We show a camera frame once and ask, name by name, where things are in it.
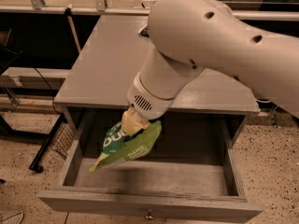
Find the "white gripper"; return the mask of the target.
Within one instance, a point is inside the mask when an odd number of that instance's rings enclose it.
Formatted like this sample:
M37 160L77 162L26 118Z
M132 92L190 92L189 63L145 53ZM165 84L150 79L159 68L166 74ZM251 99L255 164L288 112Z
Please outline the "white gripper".
M129 108L122 114L121 129L133 136L149 126L148 120L161 117L173 100L161 99L150 94L136 75L127 92Z

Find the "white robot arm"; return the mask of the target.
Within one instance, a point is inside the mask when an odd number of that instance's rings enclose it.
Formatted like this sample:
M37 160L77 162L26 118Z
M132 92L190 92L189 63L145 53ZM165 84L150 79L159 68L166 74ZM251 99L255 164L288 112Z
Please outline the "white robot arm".
M151 49L127 92L121 129L149 126L206 68L239 81L299 116L299 38L240 21L217 0L157 0L148 16Z

